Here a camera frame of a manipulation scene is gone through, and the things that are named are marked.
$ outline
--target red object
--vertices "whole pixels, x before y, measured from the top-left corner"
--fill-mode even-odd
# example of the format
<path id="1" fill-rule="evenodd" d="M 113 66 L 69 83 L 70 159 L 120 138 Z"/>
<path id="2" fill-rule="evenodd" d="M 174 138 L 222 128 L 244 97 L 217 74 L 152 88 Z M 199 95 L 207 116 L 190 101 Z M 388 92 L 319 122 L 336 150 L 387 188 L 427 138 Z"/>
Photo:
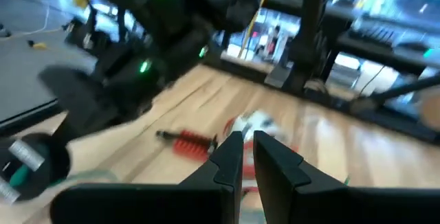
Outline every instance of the red object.
<path id="1" fill-rule="evenodd" d="M 292 146 L 292 147 L 290 147 L 290 149 L 292 151 L 294 151 L 295 153 L 297 153 L 300 150 L 300 148 L 298 146 Z"/>
<path id="2" fill-rule="evenodd" d="M 228 137 L 228 136 L 229 136 L 229 133 L 230 133 L 231 128 L 232 128 L 232 125 L 234 125 L 234 122 L 235 122 L 235 119 L 236 119 L 236 118 L 237 118 L 237 117 L 233 117 L 233 118 L 229 119 L 229 120 L 226 122 L 225 128 L 223 129 L 223 135 L 224 135 L 225 137 Z"/>
<path id="3" fill-rule="evenodd" d="M 259 191 L 259 187 L 256 184 L 256 180 L 255 179 L 244 179 L 241 182 L 241 190 L 244 192 L 258 192 Z"/>
<path id="4" fill-rule="evenodd" d="M 195 139 L 210 139 L 209 137 L 205 137 L 188 130 L 183 130 L 180 135 L 183 137 L 193 137 Z M 203 162 L 208 159 L 208 149 L 208 146 L 187 141 L 185 139 L 176 139 L 173 144 L 174 153 Z"/>
<path id="5" fill-rule="evenodd" d="M 245 142 L 243 147 L 243 177 L 245 178 L 255 178 L 255 167 L 254 167 L 254 141 Z"/>
<path id="6" fill-rule="evenodd" d="M 272 42 L 269 44 L 269 53 L 273 54 L 275 50 L 275 43 Z"/>

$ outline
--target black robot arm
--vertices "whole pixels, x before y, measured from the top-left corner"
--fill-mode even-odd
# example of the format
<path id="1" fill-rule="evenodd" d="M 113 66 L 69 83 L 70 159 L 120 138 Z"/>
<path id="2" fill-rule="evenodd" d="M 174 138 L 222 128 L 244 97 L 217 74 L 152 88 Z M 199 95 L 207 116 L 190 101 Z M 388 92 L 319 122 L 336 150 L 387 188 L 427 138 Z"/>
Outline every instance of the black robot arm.
<path id="1" fill-rule="evenodd" d="M 179 184 L 80 184 L 52 201 L 53 224 L 239 223 L 243 138 L 231 134 Z"/>
<path id="2" fill-rule="evenodd" d="M 260 0 L 107 0 L 127 10 L 148 33 L 113 41 L 96 24 L 75 18 L 66 41 L 97 58 L 92 74 L 64 66 L 40 74 L 45 86 L 68 112 L 55 132 L 68 141 L 130 122 L 151 108 L 151 100 L 205 57 L 219 58 L 212 42 L 217 30 L 244 30 Z"/>
<path id="3" fill-rule="evenodd" d="M 254 159 L 267 223 L 440 221 L 440 190 L 349 187 L 261 131 Z"/>

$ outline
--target black metal frame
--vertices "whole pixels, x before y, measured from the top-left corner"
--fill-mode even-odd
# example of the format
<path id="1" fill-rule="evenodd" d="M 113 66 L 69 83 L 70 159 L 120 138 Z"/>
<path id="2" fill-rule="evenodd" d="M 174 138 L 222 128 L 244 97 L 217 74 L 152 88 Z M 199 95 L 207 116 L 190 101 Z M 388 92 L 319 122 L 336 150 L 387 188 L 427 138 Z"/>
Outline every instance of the black metal frame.
<path id="1" fill-rule="evenodd" d="M 305 17 L 305 16 L 310 17 L 313 15 L 320 16 L 319 9 L 311 8 L 311 5 L 317 6 L 318 3 L 310 3 L 313 2 L 313 0 L 307 0 L 307 2 L 309 3 L 304 3 L 304 5 L 307 6 L 307 9 L 302 8 L 303 0 L 268 0 L 263 7 L 276 8 L 278 11 L 284 11 L 288 14 L 293 14 L 301 17 Z M 341 37 L 344 38 L 344 36 L 341 36 L 341 33 L 345 32 L 350 27 L 353 20 L 356 18 L 354 14 L 349 13 L 347 11 L 348 10 L 332 7 L 327 9 L 327 11 L 323 14 L 322 31 L 329 39 L 327 45 L 329 48 L 331 48 L 329 53 L 327 54 L 328 59 L 326 65 L 324 66 L 324 69 L 318 74 L 319 78 L 321 78 L 323 81 L 327 80 L 331 68 L 333 67 L 336 56 L 341 51 L 355 54 L 355 56 L 360 56 L 367 60 L 376 61 L 378 63 L 392 67 L 397 71 L 400 71 L 401 73 L 405 73 L 405 74 L 414 74 L 419 76 L 422 73 L 422 71 L 426 68 L 426 65 L 424 65 L 423 62 L 416 61 L 411 58 L 405 58 L 403 56 L 394 55 L 392 52 L 385 53 L 381 50 L 375 50 L 374 52 L 370 52 L 368 50 L 362 49 L 361 47 L 356 47 L 351 45 L 350 43 L 352 41 L 349 41 L 350 43 L 344 43 L 344 41 L 341 41 L 340 38 Z M 308 34 L 307 35 L 308 37 L 302 36 L 301 38 L 303 41 L 305 41 L 301 43 L 303 43 L 303 45 L 306 45 L 307 41 L 310 41 L 311 37 L 313 37 L 311 36 L 311 31 L 315 29 L 314 27 L 317 26 L 317 24 L 314 23 L 314 21 L 310 21 L 310 19 L 302 19 L 301 25 L 308 26 L 309 31 L 306 33 Z M 316 59 L 312 58 L 309 60 L 304 56 L 298 56 L 299 54 L 301 54 L 301 52 L 298 51 L 295 52 L 294 54 L 295 54 L 295 59 L 294 59 L 295 69 L 291 71 L 290 76 L 287 78 L 284 86 L 281 88 L 276 88 L 265 83 L 265 79 L 268 75 L 267 73 L 240 65 L 238 62 L 234 63 L 229 60 L 217 60 L 217 61 L 212 60 L 205 62 L 205 64 L 207 66 L 228 72 L 230 74 L 233 74 L 241 78 L 245 78 L 246 80 L 250 80 L 252 82 L 266 86 L 268 88 L 282 91 L 291 96 L 295 96 L 297 98 L 301 98 L 304 100 L 308 100 L 310 102 L 314 102 L 316 104 L 320 104 L 324 107 L 339 111 L 346 115 L 353 116 L 362 121 L 378 124 L 384 128 L 398 131 L 405 135 L 416 137 L 417 139 L 421 139 L 427 142 L 437 143 L 437 140 L 439 138 L 438 132 L 424 126 L 419 122 L 418 119 L 400 113 L 399 111 L 389 108 L 386 105 L 381 105 L 383 104 L 383 102 L 379 103 L 379 101 L 376 100 L 380 99 L 382 101 L 384 97 L 387 97 L 387 99 L 389 99 L 390 94 L 395 97 L 396 93 L 398 94 L 407 93 L 413 88 L 420 88 L 420 86 L 424 86 L 425 83 L 429 83 L 430 85 L 433 85 L 434 83 L 439 81 L 438 76 L 431 78 L 429 80 L 415 83 L 414 85 L 400 87 L 397 90 L 393 89 L 387 91 L 386 93 L 378 95 L 377 98 L 375 99 L 369 99 L 372 101 L 376 101 L 375 103 L 379 104 L 379 106 L 376 109 L 354 111 L 353 107 L 358 107 L 358 105 L 356 104 L 361 104 L 361 108 L 362 108 L 362 105 L 365 104 L 365 102 L 346 101 L 338 97 L 328 96 L 325 93 L 320 93 L 318 91 L 309 90 L 309 89 L 303 91 L 302 89 L 304 85 L 302 82 L 304 80 L 303 78 L 308 77 L 306 76 L 306 74 L 308 74 L 307 71 L 310 70 L 310 65 L 316 63 Z"/>
<path id="2" fill-rule="evenodd" d="M 254 164 L 269 224 L 439 218 L 439 190 L 346 186 L 262 131 L 254 133 Z"/>

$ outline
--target wooden tabletop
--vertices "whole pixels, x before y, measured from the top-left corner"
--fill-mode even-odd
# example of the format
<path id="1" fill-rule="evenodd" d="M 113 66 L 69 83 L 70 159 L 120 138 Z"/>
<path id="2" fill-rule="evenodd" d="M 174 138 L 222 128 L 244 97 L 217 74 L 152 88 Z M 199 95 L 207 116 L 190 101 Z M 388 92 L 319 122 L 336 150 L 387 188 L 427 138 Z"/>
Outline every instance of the wooden tabletop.
<path id="1" fill-rule="evenodd" d="M 156 130 L 221 134 L 231 117 L 256 109 L 273 116 L 309 163 L 341 181 L 350 174 L 352 186 L 440 186 L 438 148 L 203 66 L 160 94 L 153 109 L 135 122 L 70 142 L 71 173 L 99 169 L 111 171 L 118 182 L 179 183 L 201 163 L 174 155 L 155 139 Z M 62 118 L 60 114 L 18 135 L 52 132 Z M 0 222 L 50 223 L 51 199 L 82 181 L 111 182 L 105 177 L 70 181 L 33 201 L 0 205 Z M 258 194 L 248 195 L 243 204 L 261 208 Z"/>

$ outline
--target white cable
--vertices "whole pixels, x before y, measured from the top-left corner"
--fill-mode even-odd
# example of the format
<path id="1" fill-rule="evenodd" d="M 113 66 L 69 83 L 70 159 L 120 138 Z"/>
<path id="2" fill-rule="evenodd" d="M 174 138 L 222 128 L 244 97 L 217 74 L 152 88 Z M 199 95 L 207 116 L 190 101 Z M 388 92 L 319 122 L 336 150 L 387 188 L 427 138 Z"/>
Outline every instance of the white cable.
<path id="1" fill-rule="evenodd" d="M 50 5 L 49 5 L 49 3 L 47 3 L 46 16 L 45 16 L 43 27 L 41 29 L 38 29 L 38 30 L 35 30 L 35 31 L 32 31 L 32 32 L 21 32 L 20 36 L 36 34 L 36 33 L 39 33 L 39 32 L 42 32 L 42 31 L 46 30 L 47 24 L 49 23 L 49 13 L 50 13 Z"/>

